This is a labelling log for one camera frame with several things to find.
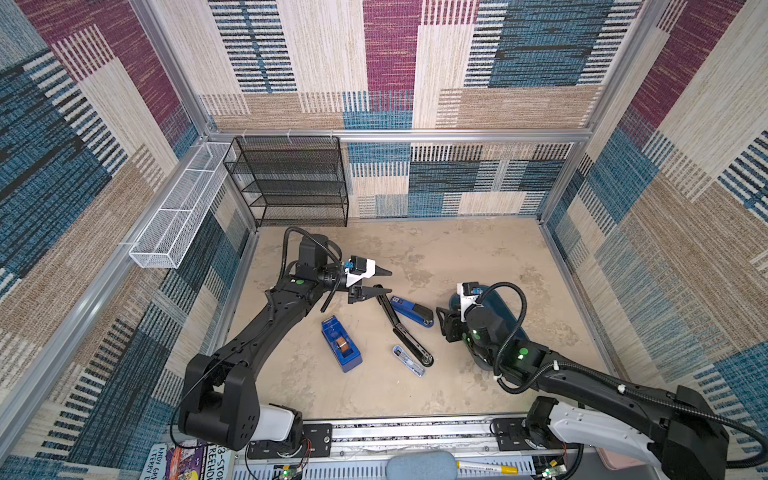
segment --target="yellow marker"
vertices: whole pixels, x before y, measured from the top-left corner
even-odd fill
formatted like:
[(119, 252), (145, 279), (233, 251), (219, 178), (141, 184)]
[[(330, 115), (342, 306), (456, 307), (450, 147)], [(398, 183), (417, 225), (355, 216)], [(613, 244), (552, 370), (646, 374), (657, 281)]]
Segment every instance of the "yellow marker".
[(464, 462), (463, 460), (456, 462), (456, 467), (466, 468), (469, 470), (482, 470), (483, 472), (496, 472), (502, 475), (517, 475), (518, 470), (515, 467), (505, 467), (503, 465), (489, 465), (487, 463), (474, 463)]

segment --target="white wire basket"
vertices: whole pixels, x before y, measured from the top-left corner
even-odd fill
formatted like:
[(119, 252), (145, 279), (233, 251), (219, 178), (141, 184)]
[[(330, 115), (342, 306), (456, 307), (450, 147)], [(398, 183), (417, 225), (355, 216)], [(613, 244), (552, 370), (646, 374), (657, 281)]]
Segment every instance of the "white wire basket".
[(194, 155), (131, 248), (141, 268), (178, 268), (227, 177), (228, 143), (207, 142)]

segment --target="book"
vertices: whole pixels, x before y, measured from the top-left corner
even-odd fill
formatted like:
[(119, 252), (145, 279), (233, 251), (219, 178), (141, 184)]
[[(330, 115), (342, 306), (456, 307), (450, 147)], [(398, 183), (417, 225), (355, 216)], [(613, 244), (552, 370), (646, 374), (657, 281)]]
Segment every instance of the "book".
[(139, 480), (227, 480), (234, 468), (234, 452), (199, 440), (187, 440), (180, 449), (156, 443), (150, 449)]

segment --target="black wire rack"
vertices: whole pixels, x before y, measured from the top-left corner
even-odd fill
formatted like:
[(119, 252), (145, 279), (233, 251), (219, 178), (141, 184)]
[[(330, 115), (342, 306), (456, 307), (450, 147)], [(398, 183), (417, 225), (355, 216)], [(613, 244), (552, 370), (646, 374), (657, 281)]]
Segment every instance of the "black wire rack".
[(349, 195), (337, 137), (235, 137), (225, 161), (259, 227), (346, 227)]

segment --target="beige table surface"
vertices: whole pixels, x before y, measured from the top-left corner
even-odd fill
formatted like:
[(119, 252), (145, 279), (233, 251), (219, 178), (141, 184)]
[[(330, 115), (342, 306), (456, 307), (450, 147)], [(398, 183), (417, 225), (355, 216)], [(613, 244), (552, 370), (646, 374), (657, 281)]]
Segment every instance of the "beige table surface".
[[(280, 268), (283, 227), (261, 229), (229, 338), (266, 305), (263, 291), (274, 286)], [(392, 276), (363, 280), (381, 283), (393, 294), (428, 308), (447, 308), (456, 283), (517, 283), (528, 298), (523, 328), (538, 343), (604, 371), (536, 221), (523, 218), (356, 222), (347, 228), (310, 227), (342, 248), (345, 258), (373, 258)], [(288, 261), (298, 254), (293, 233)], [(512, 312), (519, 301), (510, 289), (497, 290)], [(492, 374), (480, 370), (462, 342), (447, 343), (435, 318), (425, 328), (400, 316), (411, 334), (435, 357), (423, 378), (392, 354), (399, 343), (376, 299), (348, 305), (339, 292), (329, 309), (325, 297), (283, 338), (257, 378), (261, 403), (303, 412), (304, 418), (524, 412), (537, 393), (502, 391)], [(320, 323), (336, 315), (362, 353), (362, 364), (342, 372), (321, 333)]]

